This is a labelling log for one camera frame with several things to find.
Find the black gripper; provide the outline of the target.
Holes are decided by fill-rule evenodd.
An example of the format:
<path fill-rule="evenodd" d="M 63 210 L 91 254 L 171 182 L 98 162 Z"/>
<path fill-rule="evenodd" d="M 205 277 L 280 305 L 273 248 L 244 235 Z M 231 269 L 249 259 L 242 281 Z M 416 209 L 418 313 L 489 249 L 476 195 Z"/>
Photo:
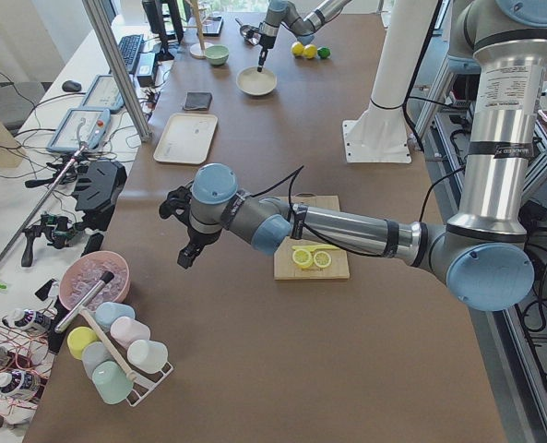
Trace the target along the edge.
<path fill-rule="evenodd" d="M 267 49 L 271 49 L 274 45 L 274 38 L 267 35 L 258 28 L 251 28 L 249 30 L 249 42 L 254 46 L 261 46 L 263 49 L 259 53 L 257 71 L 262 72 L 264 64 L 267 60 Z"/>
<path fill-rule="evenodd" d="M 177 257 L 177 264 L 183 269 L 191 268 L 203 248 L 215 243 L 221 233 L 221 227 L 217 223 L 205 224 L 194 220 L 191 200 L 191 185 L 187 184 L 170 191 L 159 206 L 159 216 L 162 219 L 173 216 L 187 228 L 189 242 L 179 251 Z"/>

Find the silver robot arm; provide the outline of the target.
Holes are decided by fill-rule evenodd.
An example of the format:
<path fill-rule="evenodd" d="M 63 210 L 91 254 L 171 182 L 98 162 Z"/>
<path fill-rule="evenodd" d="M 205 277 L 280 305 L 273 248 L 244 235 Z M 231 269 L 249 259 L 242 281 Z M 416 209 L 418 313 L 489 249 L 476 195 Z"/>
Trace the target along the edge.
<path fill-rule="evenodd" d="M 263 71 L 268 51 L 274 47 L 281 26 L 288 29 L 298 40 L 309 43 L 315 33 L 337 17 L 348 3 L 347 0 L 323 1 L 302 17 L 292 1 L 270 1 L 265 18 L 255 30 L 258 35 L 258 45 L 261 46 L 256 71 L 259 73 Z"/>
<path fill-rule="evenodd" d="M 449 57 L 481 69 L 457 213 L 443 225 L 326 210 L 249 193 L 232 169 L 201 167 L 160 205 L 186 226 L 177 258 L 189 268 L 222 231 L 271 255 L 283 240 L 312 240 L 366 257 L 398 258 L 432 273 L 465 305 L 500 311 L 534 281 L 519 223 L 523 186 L 547 66 L 547 1 L 457 1 Z"/>

